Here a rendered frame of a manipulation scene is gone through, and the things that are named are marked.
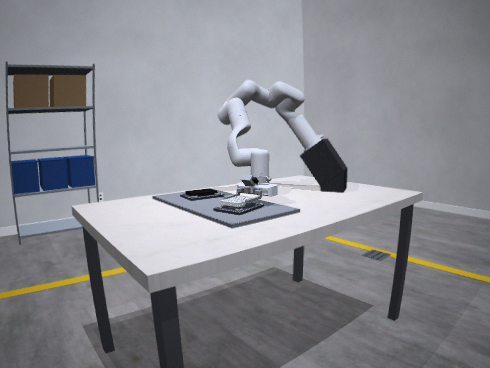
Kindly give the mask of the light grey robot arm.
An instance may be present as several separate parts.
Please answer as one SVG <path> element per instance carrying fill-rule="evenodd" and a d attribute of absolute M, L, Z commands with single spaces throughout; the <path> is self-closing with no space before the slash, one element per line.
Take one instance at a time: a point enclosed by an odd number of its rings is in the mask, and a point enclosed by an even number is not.
<path fill-rule="evenodd" d="M 269 152 L 267 150 L 238 149 L 237 146 L 237 137 L 251 129 L 245 109 L 245 105 L 251 100 L 266 107 L 275 108 L 305 148 L 304 151 L 322 140 L 324 135 L 316 135 L 304 116 L 295 112 L 305 100 L 301 91 L 280 81 L 267 90 L 251 80 L 246 80 L 221 107 L 218 118 L 221 123 L 231 124 L 232 127 L 233 132 L 228 139 L 228 152 L 232 164 L 237 167 L 251 166 L 251 175 L 243 174 L 241 181 L 245 186 L 254 187 L 261 183 L 268 183 L 272 179 L 269 178 Z"/>

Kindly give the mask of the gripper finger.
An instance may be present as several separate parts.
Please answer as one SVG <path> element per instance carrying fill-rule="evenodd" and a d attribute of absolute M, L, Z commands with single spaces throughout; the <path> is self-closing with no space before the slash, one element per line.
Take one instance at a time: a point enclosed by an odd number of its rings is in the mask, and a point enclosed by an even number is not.
<path fill-rule="evenodd" d="M 250 194 L 250 193 L 251 193 L 251 192 L 250 192 L 250 188 L 248 188 L 248 187 L 237 188 L 237 189 L 236 189 L 236 194 L 226 196 L 226 197 L 224 197 L 224 200 L 225 200 L 225 199 L 228 199 L 228 198 L 232 198 L 232 197 L 239 196 L 239 195 L 240 195 L 240 193 L 249 193 L 249 194 Z"/>
<path fill-rule="evenodd" d="M 258 189 L 258 188 L 253 188 L 253 194 L 256 194 L 258 195 L 257 197 L 254 197 L 254 198 L 250 198 L 250 199 L 246 199 L 245 200 L 245 204 L 250 204 L 250 203 L 253 203 L 255 202 L 255 200 L 258 200 L 258 199 L 261 199 L 262 198 L 262 190 Z"/>

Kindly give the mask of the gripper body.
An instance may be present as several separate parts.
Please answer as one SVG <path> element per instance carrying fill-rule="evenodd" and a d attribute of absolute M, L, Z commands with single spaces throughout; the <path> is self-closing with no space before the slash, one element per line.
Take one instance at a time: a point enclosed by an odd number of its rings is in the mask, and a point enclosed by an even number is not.
<path fill-rule="evenodd" d="M 275 196 L 278 194 L 278 185 L 277 184 L 269 184 L 268 183 L 261 183 L 259 185 L 255 185 L 254 187 L 250 186 L 245 186 L 243 182 L 237 184 L 237 188 L 243 188 L 243 187 L 248 187 L 250 188 L 250 194 L 253 194 L 253 188 L 258 188 L 262 190 L 262 196 Z M 256 195 L 256 194 L 253 194 Z"/>

